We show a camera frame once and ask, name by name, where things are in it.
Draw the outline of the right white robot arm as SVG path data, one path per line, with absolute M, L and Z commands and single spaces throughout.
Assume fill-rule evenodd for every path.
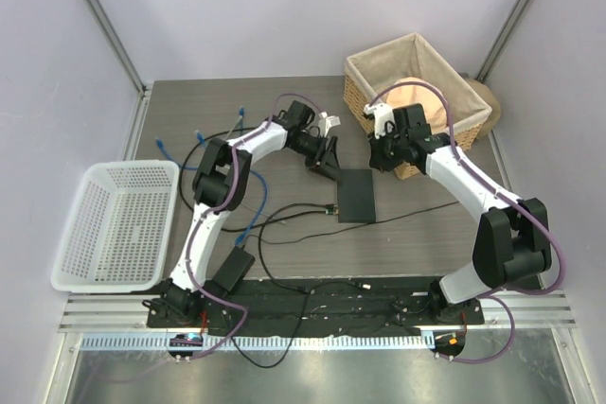
M 446 132 L 433 133 L 423 108 L 367 104 L 371 167 L 392 170 L 402 163 L 446 188 L 477 224 L 471 261 L 434 281 L 427 309 L 447 324 L 478 296 L 537 276 L 552 265 L 546 208 L 505 190 L 467 158 Z

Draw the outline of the black network switch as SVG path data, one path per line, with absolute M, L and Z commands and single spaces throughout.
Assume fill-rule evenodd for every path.
M 368 224 L 377 220 L 370 169 L 343 169 L 337 183 L 339 223 Z

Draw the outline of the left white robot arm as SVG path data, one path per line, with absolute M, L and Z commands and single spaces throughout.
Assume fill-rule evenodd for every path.
M 338 180 L 337 137 L 330 130 L 340 117 L 293 101 L 258 127 L 232 138 L 207 142 L 193 178 L 192 222 L 183 250 L 169 278 L 160 285 L 159 301 L 179 326 L 195 325 L 202 314 L 201 288 L 209 258 L 226 219 L 241 204 L 251 166 L 271 153 L 291 149 L 305 157 L 307 169 Z

